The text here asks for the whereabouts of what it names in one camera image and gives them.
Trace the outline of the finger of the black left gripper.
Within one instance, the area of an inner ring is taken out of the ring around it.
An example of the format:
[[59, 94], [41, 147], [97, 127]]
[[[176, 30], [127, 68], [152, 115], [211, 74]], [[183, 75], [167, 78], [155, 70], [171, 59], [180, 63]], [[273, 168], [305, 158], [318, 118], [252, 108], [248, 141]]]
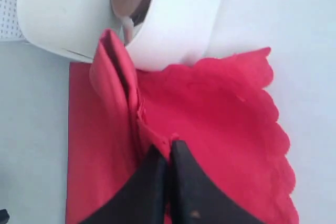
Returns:
[[0, 210], [0, 224], [7, 224], [10, 219], [9, 213], [6, 209]]

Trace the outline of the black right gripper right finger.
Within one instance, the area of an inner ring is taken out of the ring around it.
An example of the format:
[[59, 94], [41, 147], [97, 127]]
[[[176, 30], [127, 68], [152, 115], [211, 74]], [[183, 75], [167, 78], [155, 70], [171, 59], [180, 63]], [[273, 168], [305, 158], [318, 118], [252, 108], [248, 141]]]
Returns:
[[210, 180], [184, 141], [173, 142], [171, 161], [173, 223], [262, 223]]

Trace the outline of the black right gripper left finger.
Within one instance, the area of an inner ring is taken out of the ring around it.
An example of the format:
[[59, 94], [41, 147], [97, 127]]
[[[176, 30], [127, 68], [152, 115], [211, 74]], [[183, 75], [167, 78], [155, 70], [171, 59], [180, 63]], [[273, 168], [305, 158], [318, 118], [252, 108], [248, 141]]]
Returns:
[[124, 186], [82, 223], [163, 223], [167, 161], [153, 145]]

